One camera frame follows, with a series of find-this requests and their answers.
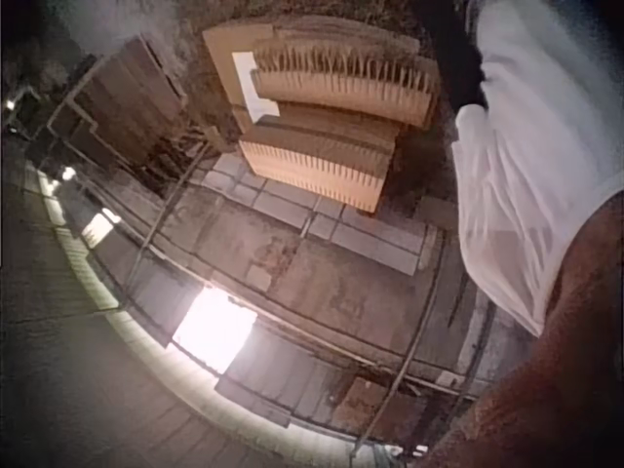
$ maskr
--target brick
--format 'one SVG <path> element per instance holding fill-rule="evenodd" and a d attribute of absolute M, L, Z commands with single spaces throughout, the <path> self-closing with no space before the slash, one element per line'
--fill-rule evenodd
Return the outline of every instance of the brick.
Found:
<path fill-rule="evenodd" d="M 254 204 L 257 193 L 257 190 L 253 190 L 252 188 L 239 183 L 234 187 L 234 190 L 228 194 L 228 197 L 235 202 L 241 203 L 246 207 L 250 207 Z"/>
<path fill-rule="evenodd" d="M 229 192 L 234 186 L 234 179 L 229 175 L 210 171 L 206 174 L 206 178 L 202 181 L 202 185 L 211 188 L 217 192 Z"/>
<path fill-rule="evenodd" d="M 250 271 L 247 273 L 245 281 L 248 285 L 266 293 L 271 287 L 273 277 L 266 270 L 259 266 L 252 265 Z"/>
<path fill-rule="evenodd" d="M 310 214 L 309 210 L 299 205 L 264 192 L 257 197 L 253 208 L 299 229 L 303 227 L 305 220 Z"/>
<path fill-rule="evenodd" d="M 355 208 L 345 207 L 342 212 L 342 221 L 413 254 L 420 253 L 422 236 L 398 229 L 378 219 L 363 216 Z"/>
<path fill-rule="evenodd" d="M 266 178 L 260 177 L 259 175 L 255 175 L 250 172 L 245 173 L 245 175 L 243 175 L 243 178 L 241 178 L 241 183 L 244 183 L 251 188 L 257 188 L 258 190 L 262 188 L 264 182 L 266 182 Z"/>
<path fill-rule="evenodd" d="M 316 211 L 325 216 L 332 217 L 333 219 L 340 219 L 340 213 L 342 213 L 343 208 L 343 203 L 321 196 L 321 200 L 319 201 L 319 205 L 316 207 Z"/>
<path fill-rule="evenodd" d="M 328 241 L 332 236 L 333 230 L 337 225 L 337 221 L 322 214 L 317 214 L 310 226 L 310 234 L 313 234 L 321 239 Z"/>
<path fill-rule="evenodd" d="M 331 241 L 407 275 L 411 276 L 416 271 L 416 255 L 344 224 L 338 224 Z"/>
<path fill-rule="evenodd" d="M 225 153 L 218 158 L 213 170 L 228 174 L 229 176 L 238 177 L 246 166 L 245 160 L 238 154 Z"/>
<path fill-rule="evenodd" d="M 316 193 L 308 192 L 302 188 L 278 182 L 276 180 L 269 180 L 266 182 L 264 190 L 306 208 L 313 208 L 319 198 Z"/>

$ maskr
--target bright light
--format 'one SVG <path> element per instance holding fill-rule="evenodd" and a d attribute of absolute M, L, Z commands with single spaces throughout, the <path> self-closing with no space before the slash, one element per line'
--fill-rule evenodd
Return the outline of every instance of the bright light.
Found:
<path fill-rule="evenodd" d="M 76 176 L 76 171 L 74 168 L 65 168 L 62 173 L 62 179 L 65 181 L 72 180 Z"/>
<path fill-rule="evenodd" d="M 103 241 L 108 233 L 113 230 L 113 224 L 117 224 L 120 220 L 121 217 L 108 208 L 104 208 L 101 213 L 96 214 L 82 231 L 82 237 L 87 246 L 92 249 Z"/>
<path fill-rule="evenodd" d="M 108 208 L 104 208 L 101 212 L 104 213 L 104 215 L 108 219 L 110 219 L 113 224 L 117 224 L 119 221 L 121 221 L 121 217 L 109 210 Z"/>
<path fill-rule="evenodd" d="M 255 318 L 251 310 L 230 302 L 225 292 L 206 288 L 197 295 L 174 340 L 224 373 L 245 344 Z"/>

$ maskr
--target building wall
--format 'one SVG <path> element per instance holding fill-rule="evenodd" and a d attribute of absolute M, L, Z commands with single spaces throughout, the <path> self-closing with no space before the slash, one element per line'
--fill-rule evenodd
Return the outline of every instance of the building wall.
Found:
<path fill-rule="evenodd" d="M 2 439 L 6 466 L 284 466 L 159 382 L 72 271 L 62 218 L 3 141 Z"/>

